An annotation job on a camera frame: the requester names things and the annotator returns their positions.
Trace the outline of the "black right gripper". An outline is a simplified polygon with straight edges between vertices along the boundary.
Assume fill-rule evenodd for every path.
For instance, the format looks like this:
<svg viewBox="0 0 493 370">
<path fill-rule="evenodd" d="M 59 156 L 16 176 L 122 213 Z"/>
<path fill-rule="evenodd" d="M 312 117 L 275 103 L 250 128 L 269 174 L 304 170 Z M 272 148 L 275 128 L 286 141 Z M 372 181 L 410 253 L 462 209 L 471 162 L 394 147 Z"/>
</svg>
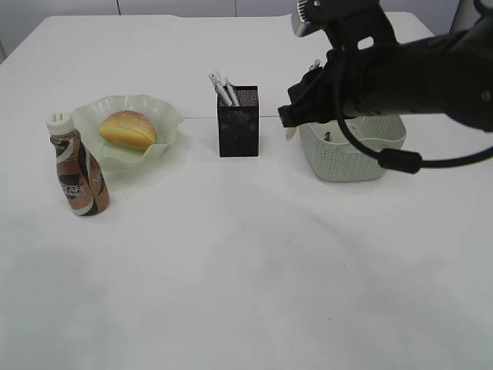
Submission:
<svg viewBox="0 0 493 370">
<path fill-rule="evenodd" d="M 290 104 L 278 109 L 284 128 L 305 123 L 327 123 L 341 115 L 340 86 L 344 75 L 345 55 L 338 50 L 327 53 L 324 67 L 306 72 L 288 89 Z"/>
</svg>

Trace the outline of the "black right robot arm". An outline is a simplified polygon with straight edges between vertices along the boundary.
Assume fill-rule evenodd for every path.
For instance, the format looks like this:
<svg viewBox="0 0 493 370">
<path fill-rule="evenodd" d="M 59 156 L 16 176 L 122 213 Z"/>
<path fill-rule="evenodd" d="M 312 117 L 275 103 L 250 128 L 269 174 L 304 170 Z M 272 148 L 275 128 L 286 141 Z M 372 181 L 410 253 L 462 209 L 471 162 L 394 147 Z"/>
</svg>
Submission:
<svg viewBox="0 0 493 370">
<path fill-rule="evenodd" d="M 285 127 L 346 118 L 442 113 L 492 130 L 492 3 L 476 1 L 479 19 L 459 32 L 401 43 L 377 1 L 300 1 L 293 31 L 322 31 L 326 64 L 289 88 L 278 110 Z"/>
</svg>

